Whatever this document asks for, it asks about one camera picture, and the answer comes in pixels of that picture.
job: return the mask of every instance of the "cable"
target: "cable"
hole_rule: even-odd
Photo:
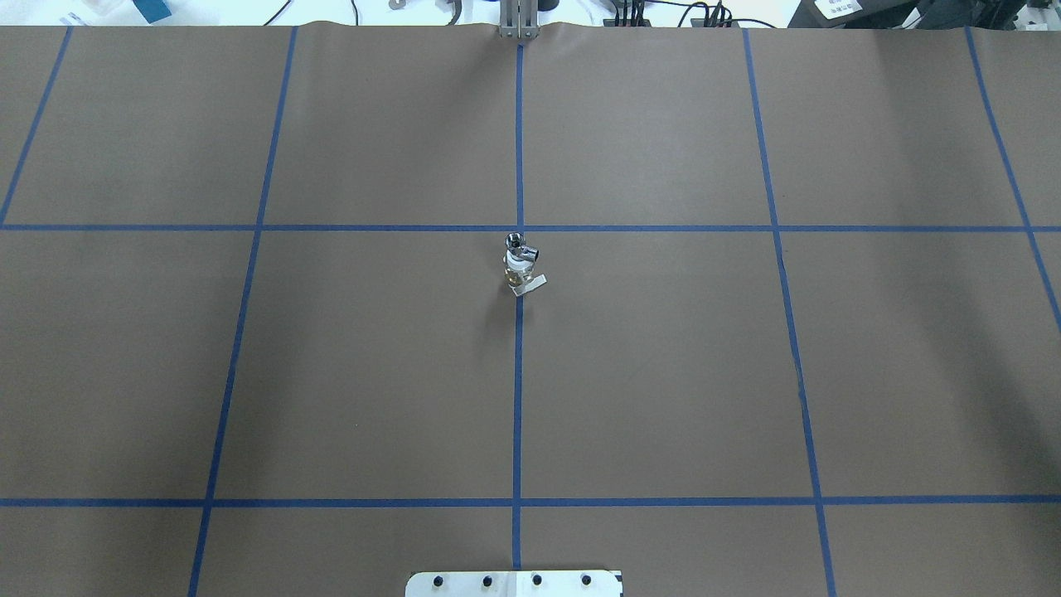
[[[715,27],[729,27],[730,23],[733,23],[733,22],[745,22],[745,21],[747,21],[747,22],[758,22],[759,24],[765,24],[766,27],[768,27],[770,29],[778,29],[777,27],[773,27],[772,24],[770,24],[770,23],[768,23],[766,21],[761,21],[759,19],[726,19],[724,21],[718,21],[717,23],[715,23]]]
[[[954,24],[956,22],[960,22],[960,21],[963,21],[963,20],[968,20],[971,23],[971,22],[973,22],[973,14],[975,12],[976,12],[976,3],[974,2],[972,10],[969,11],[969,15],[964,15],[964,14],[958,15],[958,16],[954,17],[953,19],[949,20],[949,21],[944,21],[944,22],[938,23],[935,27],[925,28],[925,30],[926,31],[934,31],[934,30],[935,31],[939,31],[941,29],[946,29],[949,25],[952,25],[952,24]]]
[[[273,15],[272,17],[269,17],[269,19],[267,21],[265,21],[265,24],[263,27],[268,27],[268,25],[273,24],[273,21],[276,20],[276,17],[280,16],[280,13],[282,13],[284,10],[286,10],[289,5],[291,5],[291,0],[288,0],[286,2],[284,2],[283,6],[280,6],[280,10],[277,11],[275,15]]]
[[[993,15],[991,15],[991,20],[988,21],[988,28],[989,29],[994,29],[995,28],[994,23],[995,23],[996,20],[998,20],[998,11],[1002,10],[1002,5],[1005,4],[1005,3],[1006,3],[1006,0],[998,0],[998,2],[995,3],[995,12],[994,12]]]
[[[672,2],[671,0],[645,0],[645,2],[651,2],[653,4],[671,4],[672,6],[692,6],[693,4],[685,4],[683,2]]]
[[[464,6],[462,5],[460,0],[453,0],[453,18],[450,19],[450,22],[448,22],[446,24],[447,25],[456,24],[457,23],[457,19],[460,18],[460,11],[463,8],[464,8]]]
[[[681,27],[681,23],[685,22],[685,17],[689,16],[689,12],[697,6],[703,6],[703,22],[708,22],[708,16],[711,14],[711,6],[708,6],[707,2],[693,2],[692,4],[685,5],[685,12],[682,13],[681,18],[678,19],[678,27]]]
[[[715,27],[718,21],[726,18],[726,13],[728,12],[729,8],[723,6],[721,2],[715,4],[715,8],[711,11],[711,16],[707,17],[703,21],[703,27]]]

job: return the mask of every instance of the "white label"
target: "white label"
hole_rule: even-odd
[[[814,0],[814,5],[827,19],[838,19],[862,10],[858,0]]]

